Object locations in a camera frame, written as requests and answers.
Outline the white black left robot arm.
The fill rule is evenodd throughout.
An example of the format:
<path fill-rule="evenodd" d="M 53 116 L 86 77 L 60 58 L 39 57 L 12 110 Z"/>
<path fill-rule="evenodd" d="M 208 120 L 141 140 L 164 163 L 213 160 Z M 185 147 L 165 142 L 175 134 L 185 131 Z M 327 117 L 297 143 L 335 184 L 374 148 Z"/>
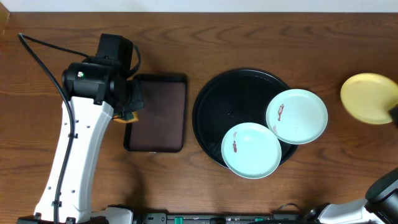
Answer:
<path fill-rule="evenodd" d="M 72 63 L 62 75 L 67 100 L 46 189 L 33 215 L 18 223 L 132 223 L 133 211 L 91 209 L 91 191 L 101 142 L 109 122 L 137 121 L 130 107 L 136 86 L 129 65 L 99 59 Z"/>

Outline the green yellow sponge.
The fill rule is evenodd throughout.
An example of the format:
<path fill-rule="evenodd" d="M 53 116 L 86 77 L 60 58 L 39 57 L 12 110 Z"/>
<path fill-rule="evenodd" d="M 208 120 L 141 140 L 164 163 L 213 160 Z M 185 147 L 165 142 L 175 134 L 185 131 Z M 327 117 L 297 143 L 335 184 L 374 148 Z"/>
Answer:
<path fill-rule="evenodd" d="M 113 120 L 115 122 L 127 124 L 127 123 L 134 123 L 134 122 L 138 121 L 139 118 L 138 118 L 137 112 L 133 111 L 133 112 L 114 115 Z"/>

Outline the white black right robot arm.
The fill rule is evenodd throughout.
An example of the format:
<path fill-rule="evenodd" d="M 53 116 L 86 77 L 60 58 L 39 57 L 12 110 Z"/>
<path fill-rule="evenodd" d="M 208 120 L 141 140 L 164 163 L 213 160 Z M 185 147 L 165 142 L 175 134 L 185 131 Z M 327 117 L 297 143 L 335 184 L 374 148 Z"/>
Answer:
<path fill-rule="evenodd" d="M 365 198 L 314 208 L 302 220 L 307 223 L 397 223 L 397 169 L 375 181 Z"/>

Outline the light blue plate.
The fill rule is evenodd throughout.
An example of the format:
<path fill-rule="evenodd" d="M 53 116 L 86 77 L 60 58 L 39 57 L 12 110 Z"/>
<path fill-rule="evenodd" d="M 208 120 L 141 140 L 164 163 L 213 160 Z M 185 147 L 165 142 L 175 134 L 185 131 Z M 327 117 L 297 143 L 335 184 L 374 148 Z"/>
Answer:
<path fill-rule="evenodd" d="M 279 167 L 282 148 L 278 138 L 267 127 L 257 123 L 241 123 L 224 135 L 221 155 L 236 175 L 261 179 Z"/>

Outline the light green plate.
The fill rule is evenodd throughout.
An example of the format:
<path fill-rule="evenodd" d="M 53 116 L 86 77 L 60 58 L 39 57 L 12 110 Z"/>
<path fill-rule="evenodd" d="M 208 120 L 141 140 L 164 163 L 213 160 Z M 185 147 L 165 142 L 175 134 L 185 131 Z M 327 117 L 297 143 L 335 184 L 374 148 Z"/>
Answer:
<path fill-rule="evenodd" d="M 266 123 L 279 140 L 306 144 L 322 135 L 328 124 L 328 111 L 322 99 L 311 91 L 290 89 L 268 104 Z"/>

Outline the yellow plate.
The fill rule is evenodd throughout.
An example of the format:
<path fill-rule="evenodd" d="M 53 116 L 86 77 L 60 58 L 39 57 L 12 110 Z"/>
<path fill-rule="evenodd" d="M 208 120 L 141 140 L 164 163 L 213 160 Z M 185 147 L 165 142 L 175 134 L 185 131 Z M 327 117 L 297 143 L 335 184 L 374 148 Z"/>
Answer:
<path fill-rule="evenodd" d="M 368 124 L 392 123 L 389 109 L 397 105 L 397 83 L 376 73 L 359 73 L 341 87 L 340 98 L 346 111 Z"/>

